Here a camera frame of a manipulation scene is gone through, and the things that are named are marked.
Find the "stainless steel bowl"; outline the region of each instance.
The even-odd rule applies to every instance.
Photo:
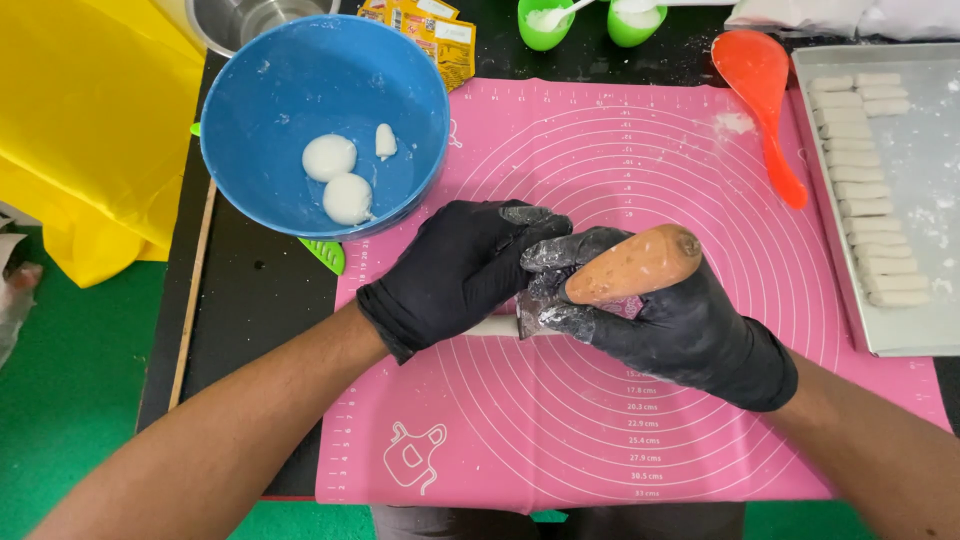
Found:
[[[185,0],[190,26],[206,46],[229,58],[247,41],[287,21],[336,13],[340,0]]]

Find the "black nitrile glove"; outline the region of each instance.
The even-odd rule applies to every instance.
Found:
[[[573,272],[631,235],[594,227],[530,248],[520,263],[538,272],[531,294],[555,294]],[[540,313],[540,322],[640,373],[754,412],[777,410],[797,391],[797,369],[786,348],[758,321],[733,309],[707,258],[686,280],[640,300],[643,308],[633,320],[558,301]]]
[[[357,305],[402,364],[526,288],[520,255],[571,230],[565,215],[522,201],[453,201],[420,225],[386,275],[357,289]]]

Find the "cut dough piece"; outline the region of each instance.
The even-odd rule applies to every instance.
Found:
[[[883,182],[838,182],[833,185],[837,199],[879,199],[890,196],[890,187]]]
[[[873,138],[866,122],[828,122],[820,128],[822,138]]]
[[[393,154],[396,154],[396,136],[390,124],[380,124],[376,127],[376,140],[374,144],[376,147],[376,156],[380,158],[381,161],[385,161]]]
[[[548,328],[541,328],[534,335],[560,335],[563,332]],[[504,337],[520,337],[516,328],[516,315],[491,315],[480,323],[465,331],[463,335],[502,335]]]
[[[910,102],[905,99],[877,99],[863,104],[863,111],[870,117],[906,114],[908,110]]]
[[[876,148],[871,140],[862,138],[832,138],[824,143],[826,150],[873,150]]]
[[[863,109],[854,108],[820,109],[813,112],[813,121],[818,128],[828,122],[866,122],[867,113]]]
[[[900,73],[857,73],[853,76],[853,84],[862,86],[897,86],[900,84]]]
[[[896,217],[845,217],[843,230],[847,233],[868,233],[872,231],[891,233],[900,232],[900,220]]]
[[[930,295],[919,290],[884,290],[867,295],[877,307],[914,307],[930,302]]]
[[[318,136],[303,149],[303,170],[317,182],[330,182],[333,177],[353,170],[357,147],[342,135]]]
[[[829,170],[834,182],[883,182],[883,169],[880,167],[852,167],[838,165]]]
[[[878,232],[870,231],[868,233],[850,233],[847,234],[847,241],[852,246],[860,244],[880,244],[881,246],[898,246],[906,244],[906,236],[903,233],[891,233],[889,231]]]
[[[324,211],[340,225],[360,225],[373,219],[370,213],[372,201],[370,185],[353,173],[333,177],[324,188]]]
[[[810,105],[813,109],[834,107],[863,107],[863,98],[855,92],[810,92]]]
[[[863,98],[864,102],[875,99],[893,99],[910,95],[910,92],[907,92],[899,86],[865,86],[863,88],[858,88],[856,93],[860,94],[860,97]]]
[[[930,280],[923,274],[900,274],[898,276],[864,276],[863,288],[867,292],[883,290],[924,290]]]
[[[861,215],[886,215],[894,211],[890,199],[850,199],[840,201],[840,215],[860,217]]]
[[[827,152],[827,167],[835,165],[877,167],[880,165],[880,155],[873,150],[832,150]]]
[[[836,92],[840,90],[849,90],[853,86],[853,77],[842,75],[840,77],[817,77],[806,89],[811,92]]]
[[[860,258],[883,257],[883,258],[908,258],[913,255],[913,250],[906,244],[898,246],[881,246],[880,244],[860,244],[853,247],[853,254]]]
[[[915,258],[862,257],[856,260],[861,276],[882,274],[913,274],[917,271]]]

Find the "pink silicone baking mat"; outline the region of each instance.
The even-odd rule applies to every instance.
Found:
[[[729,90],[473,79],[450,94],[443,176],[415,215],[344,245],[337,306],[452,199],[522,199],[577,231],[685,225],[737,309],[830,371],[947,427],[929,358],[853,350],[820,217],[771,189]],[[796,123],[780,142],[806,182]],[[622,307],[628,314],[635,304]],[[317,500],[530,512],[830,493],[757,415],[644,377],[566,336],[457,337],[389,357],[324,417]]]

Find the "green mat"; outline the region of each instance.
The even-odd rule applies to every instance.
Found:
[[[0,539],[24,536],[133,434],[166,265],[138,262],[81,290],[40,245],[36,303],[0,369]],[[539,521],[557,521],[541,513]],[[365,506],[259,503],[232,540],[372,540]],[[874,538],[842,503],[751,503],[747,540]]]

